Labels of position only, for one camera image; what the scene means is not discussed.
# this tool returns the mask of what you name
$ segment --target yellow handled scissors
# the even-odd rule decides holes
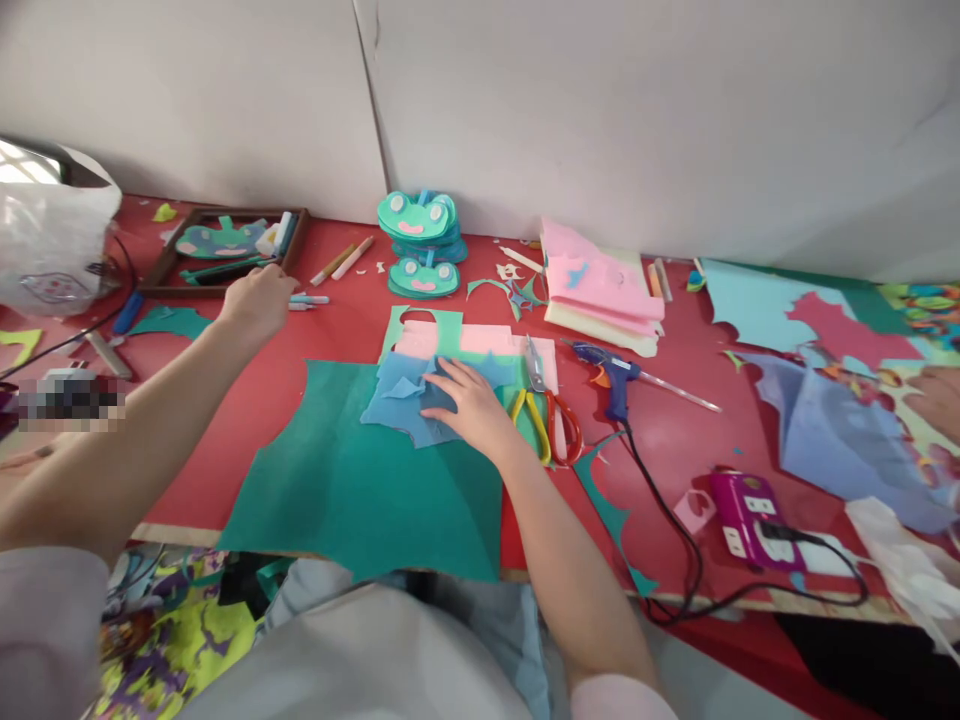
[[[527,335],[527,350],[524,353],[527,361],[527,375],[530,376],[530,389],[523,388],[510,410],[510,419],[513,424],[517,424],[517,418],[520,417],[520,411],[526,404],[530,411],[530,419],[533,420],[533,426],[537,430],[537,437],[540,440],[540,462],[543,465],[549,465],[551,459],[560,467],[569,467],[573,465],[583,454],[583,434],[580,432],[580,423],[577,416],[569,406],[558,396],[547,389],[547,383],[543,379],[543,360],[533,345],[533,340]],[[537,410],[537,401],[534,393],[543,393],[547,398],[547,424],[544,426],[543,418],[540,417],[540,411]],[[557,409],[560,410],[560,417],[567,429],[570,431],[572,440],[567,446],[566,457],[560,459],[554,452],[552,444],[556,434],[554,432],[554,422],[557,416]]]

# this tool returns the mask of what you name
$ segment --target white wall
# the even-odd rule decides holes
[[[363,222],[386,193],[350,0],[4,0],[4,130],[133,193]]]
[[[960,3],[354,4],[390,184],[452,193],[467,231],[545,213],[646,252],[960,275],[925,198],[960,190]]]

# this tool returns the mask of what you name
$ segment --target person's right hand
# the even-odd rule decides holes
[[[907,383],[923,393],[907,395],[907,407],[960,445],[960,368],[926,367]]]
[[[427,408],[420,411],[423,417],[446,423],[494,464],[517,448],[529,448],[483,375],[457,359],[438,361],[450,377],[427,374],[423,379],[452,397],[457,412]]]

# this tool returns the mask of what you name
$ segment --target sleeve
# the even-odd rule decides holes
[[[0,552],[0,717],[75,718],[96,698],[107,579],[86,550]]]
[[[573,720],[677,720],[660,693],[623,675],[597,675],[580,683],[570,697]]]

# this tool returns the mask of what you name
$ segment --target hand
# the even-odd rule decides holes
[[[907,407],[960,445],[960,368],[927,367],[907,384],[923,393],[907,395]]]
[[[254,268],[227,288],[217,323],[234,327],[246,339],[266,343],[287,322],[287,304],[297,284],[276,263]]]
[[[450,377],[427,374],[423,379],[452,397],[457,412],[427,408],[420,411],[423,417],[446,423],[494,464],[519,446],[529,448],[483,375],[456,359],[438,361]]]

